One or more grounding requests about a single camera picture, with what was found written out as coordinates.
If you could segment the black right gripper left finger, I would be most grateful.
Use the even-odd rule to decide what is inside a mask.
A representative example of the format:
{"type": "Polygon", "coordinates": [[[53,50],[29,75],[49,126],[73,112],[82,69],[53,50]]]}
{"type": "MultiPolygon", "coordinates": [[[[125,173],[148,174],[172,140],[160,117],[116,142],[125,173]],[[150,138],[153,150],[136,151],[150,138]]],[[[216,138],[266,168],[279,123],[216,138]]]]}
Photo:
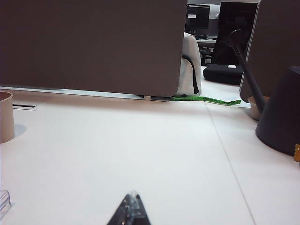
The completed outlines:
{"type": "Polygon", "coordinates": [[[108,225],[132,225],[134,221],[134,198],[131,193],[125,195],[108,225]]]}

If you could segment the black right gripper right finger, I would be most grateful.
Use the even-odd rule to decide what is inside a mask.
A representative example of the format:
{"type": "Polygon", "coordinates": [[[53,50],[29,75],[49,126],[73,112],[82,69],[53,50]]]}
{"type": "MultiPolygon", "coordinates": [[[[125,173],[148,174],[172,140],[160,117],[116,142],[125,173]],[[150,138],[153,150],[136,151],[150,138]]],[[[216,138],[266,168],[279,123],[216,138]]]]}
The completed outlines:
{"type": "Polygon", "coordinates": [[[133,209],[132,209],[132,224],[133,225],[151,225],[149,217],[147,215],[146,209],[144,207],[144,204],[142,202],[141,196],[138,192],[133,190],[131,192],[132,196],[132,203],[133,203],[133,209]]]}

